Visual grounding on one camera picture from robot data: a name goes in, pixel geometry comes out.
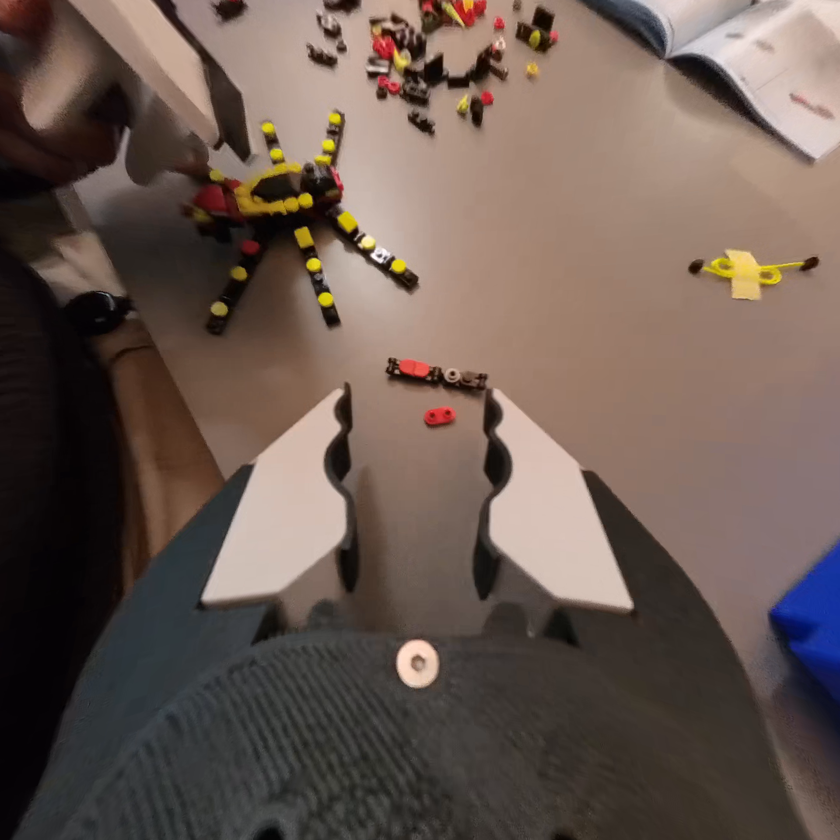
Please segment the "pile of lego pieces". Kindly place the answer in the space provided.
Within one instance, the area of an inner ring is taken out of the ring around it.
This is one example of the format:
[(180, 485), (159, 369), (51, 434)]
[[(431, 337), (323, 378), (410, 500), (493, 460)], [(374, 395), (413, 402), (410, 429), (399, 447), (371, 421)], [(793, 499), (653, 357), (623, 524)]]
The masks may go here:
[[(316, 12), (316, 21), (323, 36), (334, 42), (334, 50), (306, 44), (308, 58), (321, 67), (336, 67), (339, 54), (347, 51), (336, 13), (346, 13), (361, 2), (322, 2)], [(369, 17), (371, 54), (364, 63), (366, 76), (375, 81), (375, 95), (380, 100), (400, 98), (412, 106), (408, 122), (418, 131), (429, 136), (436, 132), (435, 122), (427, 115), (431, 94), (436, 87), (446, 84), (447, 89), (462, 91), (456, 112), (475, 127), (482, 126), (486, 110), (495, 101), (487, 89), (486, 81), (494, 77), (499, 81), (508, 78), (509, 70), (502, 64), (507, 52), (505, 32), (508, 25), (504, 17), (493, 18), (489, 45), (481, 49), (469, 67), (457, 72), (447, 67), (443, 52), (429, 51), (429, 36), (443, 28), (455, 27), (466, 31), (487, 14), (484, 1), (416, 2), (419, 28), (404, 16), (391, 12), (385, 16)], [(554, 26), (555, 13), (538, 3), (530, 20), (515, 21), (513, 36), (532, 50), (543, 53), (559, 39)]]

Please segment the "person's left hand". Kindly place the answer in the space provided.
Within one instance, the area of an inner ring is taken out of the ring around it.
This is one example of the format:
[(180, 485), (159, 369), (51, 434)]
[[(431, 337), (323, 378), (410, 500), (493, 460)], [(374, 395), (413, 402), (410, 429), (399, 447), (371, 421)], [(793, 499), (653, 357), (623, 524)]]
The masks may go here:
[(1, 197), (29, 197), (77, 182), (113, 163), (127, 127), (124, 100), (56, 133), (40, 133), (26, 120), (11, 61), (2, 50)]

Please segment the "black lego strip red tile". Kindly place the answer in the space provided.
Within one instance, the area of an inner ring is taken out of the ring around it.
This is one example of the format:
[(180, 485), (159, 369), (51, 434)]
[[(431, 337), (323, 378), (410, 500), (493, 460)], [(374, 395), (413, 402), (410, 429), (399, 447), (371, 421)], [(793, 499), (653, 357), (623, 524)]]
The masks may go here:
[(463, 367), (440, 366), (421, 360), (396, 357), (388, 358), (385, 375), (393, 380), (465, 392), (484, 392), (489, 379), (487, 373)]

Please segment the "blue plastic bin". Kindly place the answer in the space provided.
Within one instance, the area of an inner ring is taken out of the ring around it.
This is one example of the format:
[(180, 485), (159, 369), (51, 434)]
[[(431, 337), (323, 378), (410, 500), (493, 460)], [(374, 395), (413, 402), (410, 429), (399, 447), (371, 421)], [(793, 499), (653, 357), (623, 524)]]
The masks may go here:
[(838, 542), (782, 595), (768, 616), (789, 653), (838, 706)]

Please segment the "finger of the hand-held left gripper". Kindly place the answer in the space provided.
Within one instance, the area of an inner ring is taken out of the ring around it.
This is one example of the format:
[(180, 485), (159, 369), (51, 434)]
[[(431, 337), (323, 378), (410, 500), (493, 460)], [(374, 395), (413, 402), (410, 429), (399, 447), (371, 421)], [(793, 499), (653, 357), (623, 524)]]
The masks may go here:
[(164, 173), (207, 177), (207, 146), (170, 107), (141, 81), (125, 81), (123, 93), (129, 108), (124, 165), (132, 183), (148, 186)]
[(241, 90), (173, 2), (69, 1), (133, 73), (205, 144), (252, 155)]

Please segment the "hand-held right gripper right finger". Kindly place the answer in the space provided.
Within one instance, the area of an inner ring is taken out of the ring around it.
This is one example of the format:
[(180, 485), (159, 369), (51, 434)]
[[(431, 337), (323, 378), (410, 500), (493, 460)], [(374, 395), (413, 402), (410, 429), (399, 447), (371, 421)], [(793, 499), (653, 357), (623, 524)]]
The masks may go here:
[(634, 599), (580, 463), (498, 388), (486, 392), (482, 430), (489, 492), (472, 560), (479, 599), (511, 568), (556, 605), (631, 615)]

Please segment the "beige tape piece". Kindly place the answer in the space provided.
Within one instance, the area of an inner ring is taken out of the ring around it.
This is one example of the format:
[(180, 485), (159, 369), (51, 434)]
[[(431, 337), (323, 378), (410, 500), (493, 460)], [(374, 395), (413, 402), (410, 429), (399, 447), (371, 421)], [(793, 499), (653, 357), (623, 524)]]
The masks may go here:
[(762, 297), (762, 267), (754, 256), (745, 250), (727, 248), (731, 297), (735, 300), (757, 301)]

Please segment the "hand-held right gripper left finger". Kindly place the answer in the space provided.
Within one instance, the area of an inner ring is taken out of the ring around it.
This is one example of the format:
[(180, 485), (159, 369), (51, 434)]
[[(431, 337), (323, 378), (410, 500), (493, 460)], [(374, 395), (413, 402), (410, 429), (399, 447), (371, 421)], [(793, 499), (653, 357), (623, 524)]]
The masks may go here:
[(201, 593), (210, 611), (274, 607), (304, 624), (359, 579), (351, 468), (352, 392), (333, 389), (250, 463), (245, 489)]

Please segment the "person's black sweater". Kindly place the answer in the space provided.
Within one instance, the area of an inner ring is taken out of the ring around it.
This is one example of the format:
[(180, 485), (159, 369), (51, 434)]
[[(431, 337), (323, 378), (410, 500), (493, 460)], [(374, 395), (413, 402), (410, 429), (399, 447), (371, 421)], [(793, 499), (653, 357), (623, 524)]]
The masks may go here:
[(122, 593), (109, 378), (46, 283), (1, 258), (1, 836), (14, 835)]

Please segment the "yellow black lego spider model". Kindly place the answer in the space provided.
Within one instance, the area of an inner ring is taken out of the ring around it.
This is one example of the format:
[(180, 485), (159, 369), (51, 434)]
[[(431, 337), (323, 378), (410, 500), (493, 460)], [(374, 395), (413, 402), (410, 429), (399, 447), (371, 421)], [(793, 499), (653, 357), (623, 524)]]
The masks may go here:
[(405, 260), (381, 246), (342, 205), (344, 189), (336, 162), (344, 129), (344, 113), (332, 110), (321, 152), (300, 163), (286, 157), (276, 125), (264, 121), (260, 131), (269, 168), (246, 181), (211, 170), (192, 199), (183, 205), (183, 215), (201, 237), (229, 244), (235, 230), (248, 233), (238, 244), (238, 256), (224, 287), (209, 307), (205, 323), (209, 334), (220, 336), (227, 330), (268, 248), (284, 233), (294, 239), (325, 324), (330, 328), (340, 325), (340, 314), (312, 233), (316, 222), (329, 224), (355, 253), (401, 287), (413, 291), (418, 286), (418, 275)]

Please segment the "wristwatch with mesh band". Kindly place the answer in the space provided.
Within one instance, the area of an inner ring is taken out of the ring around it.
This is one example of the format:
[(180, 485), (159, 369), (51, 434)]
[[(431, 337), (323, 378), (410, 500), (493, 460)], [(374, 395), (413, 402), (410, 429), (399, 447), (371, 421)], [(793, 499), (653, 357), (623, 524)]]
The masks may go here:
[(129, 297), (91, 290), (69, 300), (62, 311), (78, 335), (95, 338), (119, 329), (134, 315), (135, 306)]

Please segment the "person's left forearm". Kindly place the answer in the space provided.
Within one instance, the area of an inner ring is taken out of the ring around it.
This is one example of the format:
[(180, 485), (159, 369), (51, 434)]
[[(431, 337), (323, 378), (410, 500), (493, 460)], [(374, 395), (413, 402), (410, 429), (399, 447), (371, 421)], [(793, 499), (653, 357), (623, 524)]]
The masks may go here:
[[(53, 238), (46, 251), (31, 260), (29, 266), (46, 283), (64, 316), (64, 305), (86, 291), (107, 291), (132, 300), (100, 238), (92, 232)], [(158, 355), (136, 306), (134, 315), (114, 332), (95, 338), (78, 336), (96, 351), (108, 367), (130, 355)]]

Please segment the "open instruction booklet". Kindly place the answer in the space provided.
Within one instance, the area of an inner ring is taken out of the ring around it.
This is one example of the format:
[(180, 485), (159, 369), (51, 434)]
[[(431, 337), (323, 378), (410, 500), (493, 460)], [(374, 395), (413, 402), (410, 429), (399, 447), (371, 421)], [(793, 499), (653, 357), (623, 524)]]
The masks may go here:
[(664, 60), (716, 71), (811, 161), (839, 145), (839, 2), (592, 1)]

